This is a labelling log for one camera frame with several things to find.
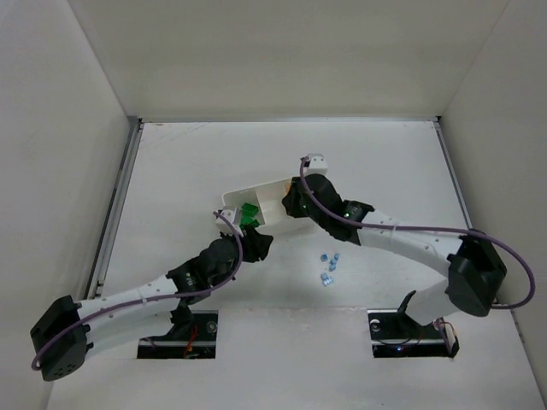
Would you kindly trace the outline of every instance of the white floor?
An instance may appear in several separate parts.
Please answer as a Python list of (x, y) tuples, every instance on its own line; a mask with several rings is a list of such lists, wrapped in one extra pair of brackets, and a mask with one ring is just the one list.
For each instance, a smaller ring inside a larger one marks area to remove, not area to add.
[[(429, 122), (147, 125), (103, 294), (197, 255), (217, 237), (211, 212), (223, 192), (294, 176), (309, 152), (326, 157), (343, 198), (464, 226)], [(323, 288), (319, 256), (335, 251), (335, 284)], [(50, 409), (543, 408), (509, 312), (449, 317), (456, 360), (372, 357), (363, 308), (396, 307), (440, 280), (415, 262), (311, 228), (276, 237), (237, 278), (196, 305), (221, 311), (217, 359), (134, 360), (129, 343), (57, 382)]]

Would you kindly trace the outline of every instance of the orange wire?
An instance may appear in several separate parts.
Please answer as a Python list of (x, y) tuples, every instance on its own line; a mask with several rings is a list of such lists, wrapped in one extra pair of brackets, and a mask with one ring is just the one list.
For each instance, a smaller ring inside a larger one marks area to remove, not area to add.
[(443, 325), (450, 326), (450, 328), (452, 329), (452, 333), (454, 334), (454, 337), (457, 336), (456, 329), (454, 329), (454, 325), (452, 325), (450, 322), (445, 322), (444, 320), (443, 320)]
[(195, 325), (193, 327), (193, 329), (191, 330), (191, 333), (190, 333), (190, 340), (188, 341), (188, 344), (186, 345), (186, 350), (185, 352), (182, 354), (182, 357), (186, 357), (186, 355), (188, 354), (188, 352), (191, 351), (191, 344), (192, 342), (196, 339), (197, 337), (197, 325)]

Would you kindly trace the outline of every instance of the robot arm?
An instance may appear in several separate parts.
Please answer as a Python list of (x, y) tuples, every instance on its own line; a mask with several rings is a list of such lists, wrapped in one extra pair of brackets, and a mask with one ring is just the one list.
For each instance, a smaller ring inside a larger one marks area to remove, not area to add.
[[(229, 212), (222, 215), (233, 222)], [(252, 226), (239, 233), (243, 234), (240, 242), (244, 262), (262, 261), (268, 256), (273, 237), (259, 234)], [(74, 302), (71, 296), (57, 299), (31, 330), (37, 354), (59, 332), (72, 329), (46, 348), (36, 370), (42, 372), (45, 381), (54, 381), (105, 349), (150, 335), (176, 337), (184, 333), (192, 325), (188, 306), (208, 297), (213, 287), (229, 280), (238, 257), (235, 237), (221, 234), (199, 256), (144, 286), (93, 300)], [(180, 294), (188, 297), (175, 297)], [(112, 309), (121, 305), (124, 308)], [(80, 323), (89, 317), (94, 319)]]
[[(301, 178), (305, 178), (308, 189)], [(309, 189), (315, 199), (309, 196)], [(491, 242), (473, 235), (454, 237), (435, 231), (397, 229), (406, 224), (366, 203), (343, 201), (320, 173), (304, 176), (301, 170), (301, 177), (292, 179), (282, 203), (289, 216), (310, 217), (338, 240), (391, 251), (443, 276), (434, 286), (414, 290), (404, 297), (396, 319), (405, 326), (429, 325), (460, 310), (486, 316), (507, 272)], [(236, 225), (235, 217), (229, 209), (220, 216), (232, 226)], [(361, 229), (348, 225), (347, 221), (371, 227)], [(262, 261), (268, 255), (272, 237), (259, 234), (251, 226), (233, 233), (238, 235), (221, 234), (199, 256), (144, 286), (89, 301), (74, 302), (71, 296), (56, 300), (31, 330), (37, 352), (33, 368), (42, 372), (44, 380), (53, 381), (74, 372), (85, 359), (115, 345), (150, 335), (167, 333), (176, 337), (187, 331), (192, 324), (189, 305), (233, 278), (241, 261)]]
[(346, 220), (377, 227), (361, 229), (335, 220), (311, 200), (300, 177), (292, 179), (283, 199), (287, 214), (294, 218), (310, 217), (338, 240), (391, 251), (444, 277), (428, 289), (407, 294), (398, 309), (400, 314), (406, 313), (419, 325), (428, 325), (457, 311), (474, 316), (489, 313), (507, 272), (490, 242), (471, 236), (398, 230), (406, 224), (366, 203), (343, 201), (324, 175), (311, 174), (305, 178), (314, 197), (329, 211)]

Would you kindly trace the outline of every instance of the green object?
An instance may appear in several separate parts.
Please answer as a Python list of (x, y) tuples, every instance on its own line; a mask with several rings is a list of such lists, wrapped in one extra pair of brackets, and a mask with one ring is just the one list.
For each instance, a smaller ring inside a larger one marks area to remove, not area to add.
[(260, 222), (258, 222), (251, 216), (242, 215), (241, 220), (239, 221), (239, 227), (243, 228), (244, 226), (249, 226), (249, 225), (253, 226), (254, 228), (257, 228), (258, 226), (260, 226)]
[(241, 207), (241, 212), (244, 216), (250, 216), (252, 218), (256, 214), (258, 214), (258, 207), (246, 202), (243, 204), (243, 207)]
[(247, 215), (241, 215), (239, 226), (247, 226), (253, 223), (253, 218)]

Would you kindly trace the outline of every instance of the small blue cube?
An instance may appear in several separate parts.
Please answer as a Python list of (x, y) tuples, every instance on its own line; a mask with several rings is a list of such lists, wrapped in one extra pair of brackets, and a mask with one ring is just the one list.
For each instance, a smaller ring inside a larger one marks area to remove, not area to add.
[(329, 284), (334, 283), (334, 279), (328, 276), (326, 273), (321, 274), (321, 282), (323, 283), (323, 286), (327, 287)]

